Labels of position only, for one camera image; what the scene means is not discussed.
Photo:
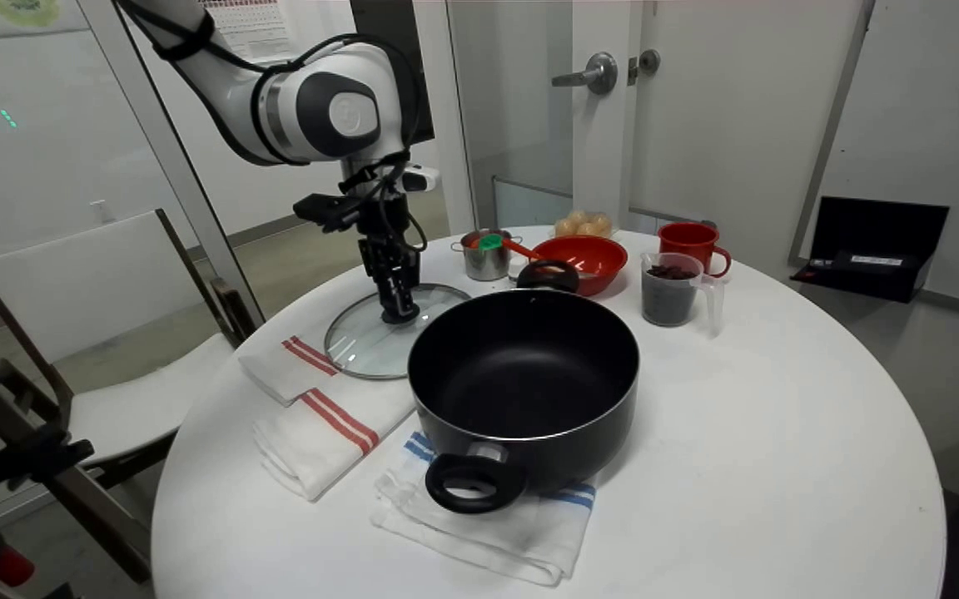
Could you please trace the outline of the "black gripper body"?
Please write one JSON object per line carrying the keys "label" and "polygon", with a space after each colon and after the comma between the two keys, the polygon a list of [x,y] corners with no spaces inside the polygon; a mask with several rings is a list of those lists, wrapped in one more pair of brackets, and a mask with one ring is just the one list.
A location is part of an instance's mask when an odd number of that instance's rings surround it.
{"label": "black gripper body", "polygon": [[403,195],[366,198],[359,207],[359,252],[373,280],[417,280],[419,248],[407,241],[414,217]]}

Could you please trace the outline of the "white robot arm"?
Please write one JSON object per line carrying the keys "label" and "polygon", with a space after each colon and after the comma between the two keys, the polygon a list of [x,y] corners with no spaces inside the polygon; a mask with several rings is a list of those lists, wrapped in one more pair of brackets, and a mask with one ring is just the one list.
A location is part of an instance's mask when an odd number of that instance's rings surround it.
{"label": "white robot arm", "polygon": [[366,34],[332,34],[295,59],[252,64],[226,46],[205,0],[118,0],[209,108],[219,137],[256,167],[336,160],[336,195],[296,214],[324,230],[359,230],[359,252],[388,322],[419,305],[419,248],[407,241],[411,117],[403,59]]}

